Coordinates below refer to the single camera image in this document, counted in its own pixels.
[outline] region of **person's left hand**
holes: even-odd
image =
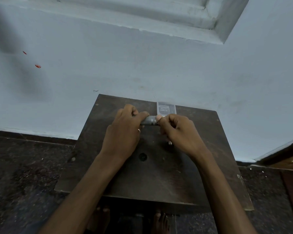
[[[107,127],[100,153],[108,156],[117,156],[123,161],[131,156],[140,139],[140,126],[148,112],[138,110],[126,104],[123,109],[118,110],[112,125]]]

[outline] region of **wooden table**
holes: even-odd
[[[107,126],[125,104],[156,115],[155,102],[99,94],[56,191],[71,192],[77,185],[100,152]],[[217,112],[183,106],[176,106],[176,111],[194,122],[243,208],[254,210]],[[200,174],[190,158],[168,145],[158,126],[145,126],[140,137],[133,155],[105,190],[102,202],[132,212],[210,211]]]

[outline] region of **wall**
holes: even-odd
[[[239,161],[293,140],[293,0],[223,46],[2,4],[0,33],[0,130],[77,139],[101,93],[216,110]]]

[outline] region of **bare foot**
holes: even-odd
[[[165,214],[156,213],[153,219],[151,234],[169,234],[170,226]]]
[[[110,209],[98,207],[90,217],[87,229],[95,234],[104,234],[110,222]]]

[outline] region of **round black hole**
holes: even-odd
[[[145,160],[147,160],[147,155],[145,153],[140,153],[139,159],[144,162]]]

